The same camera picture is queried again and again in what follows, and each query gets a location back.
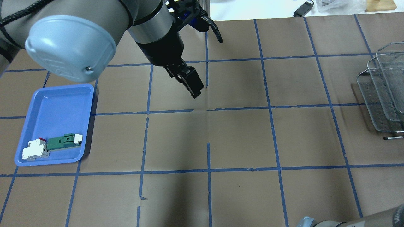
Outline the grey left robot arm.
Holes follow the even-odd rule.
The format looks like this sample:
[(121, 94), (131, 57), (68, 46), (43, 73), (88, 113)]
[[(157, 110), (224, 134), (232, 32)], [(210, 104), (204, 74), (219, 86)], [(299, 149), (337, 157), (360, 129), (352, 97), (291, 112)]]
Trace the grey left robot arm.
[(179, 31), (200, 32), (209, 18), (196, 0), (2, 0), (1, 74), (20, 50), (49, 72), (77, 83), (97, 80), (125, 32), (148, 61), (190, 92), (203, 83), (183, 60)]

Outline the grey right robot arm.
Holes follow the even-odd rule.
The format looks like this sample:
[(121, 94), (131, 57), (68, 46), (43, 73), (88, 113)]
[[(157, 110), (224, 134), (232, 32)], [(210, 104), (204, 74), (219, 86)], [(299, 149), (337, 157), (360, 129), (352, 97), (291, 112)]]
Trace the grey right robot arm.
[(340, 221), (316, 221), (311, 217), (302, 218), (298, 227), (403, 227), (404, 205), (375, 213), (366, 217), (347, 222)]

